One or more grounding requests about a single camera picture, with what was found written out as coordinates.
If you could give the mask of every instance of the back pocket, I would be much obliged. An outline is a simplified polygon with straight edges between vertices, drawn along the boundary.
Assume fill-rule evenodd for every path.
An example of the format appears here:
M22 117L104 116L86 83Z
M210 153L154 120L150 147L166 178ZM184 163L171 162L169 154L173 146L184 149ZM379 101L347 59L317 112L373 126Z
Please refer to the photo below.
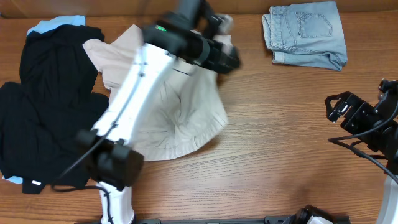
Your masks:
M333 26L322 13L296 12L296 16L301 37L331 37Z

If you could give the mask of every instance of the black fabric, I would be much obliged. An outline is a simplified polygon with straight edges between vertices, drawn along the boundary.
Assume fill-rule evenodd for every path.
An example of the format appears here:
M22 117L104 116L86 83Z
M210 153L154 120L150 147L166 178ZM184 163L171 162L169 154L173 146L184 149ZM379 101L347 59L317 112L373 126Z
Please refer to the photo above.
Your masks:
M62 25L31 32L21 57L21 84L0 88L0 170L5 178L24 178L23 192L37 192L29 181L43 187L75 162L78 130L90 130L108 107L108 97L91 93L98 72L82 46L89 39L103 41L101 29ZM88 178L80 166L58 184L83 187Z

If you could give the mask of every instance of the jeans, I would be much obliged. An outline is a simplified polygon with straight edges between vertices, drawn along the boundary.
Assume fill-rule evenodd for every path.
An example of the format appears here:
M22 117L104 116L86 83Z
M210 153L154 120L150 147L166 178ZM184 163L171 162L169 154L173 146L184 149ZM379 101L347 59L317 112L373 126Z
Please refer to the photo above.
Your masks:
M276 6L264 14L262 25L274 63L341 71L347 49L336 3Z

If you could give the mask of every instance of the beige shirt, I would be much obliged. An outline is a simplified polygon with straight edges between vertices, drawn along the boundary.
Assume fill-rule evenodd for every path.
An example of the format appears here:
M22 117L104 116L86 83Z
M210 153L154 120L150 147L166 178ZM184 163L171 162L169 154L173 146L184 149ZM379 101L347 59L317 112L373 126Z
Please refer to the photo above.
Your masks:
M231 36L216 36L231 45ZM83 44L116 96L138 48L142 45L140 28L133 25L112 44L91 39ZM178 60L168 79L156 93L153 107L137 133L134 150L147 161L175 159L198 150L213 139L228 123L218 94L217 74Z

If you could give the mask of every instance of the wooden surface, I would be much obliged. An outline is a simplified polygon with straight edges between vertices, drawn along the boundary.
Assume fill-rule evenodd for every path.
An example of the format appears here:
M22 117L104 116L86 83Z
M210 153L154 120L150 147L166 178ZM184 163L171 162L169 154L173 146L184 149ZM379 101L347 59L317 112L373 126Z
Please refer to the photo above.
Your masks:
M147 15L174 10L177 0L0 0L0 12L8 18L43 18L69 15L140 16L140 4L148 1ZM287 6L328 0L207 0L215 12L263 14L271 6ZM396 0L336 0L340 12L398 10Z
M233 16L240 70L220 79L228 127L203 149L172 161L146 162L133 191L139 218L262 218L312 204L375 223L385 175L327 138L345 133L326 118L328 95L352 91L377 102L381 78L398 77L397 12L341 14L348 48L342 72L273 65L261 15ZM28 28L39 19L0 20L0 84L19 81ZM87 18L114 41L133 17ZM101 76L94 91L106 93ZM101 216L96 190L40 195L0 180L0 223L73 223Z

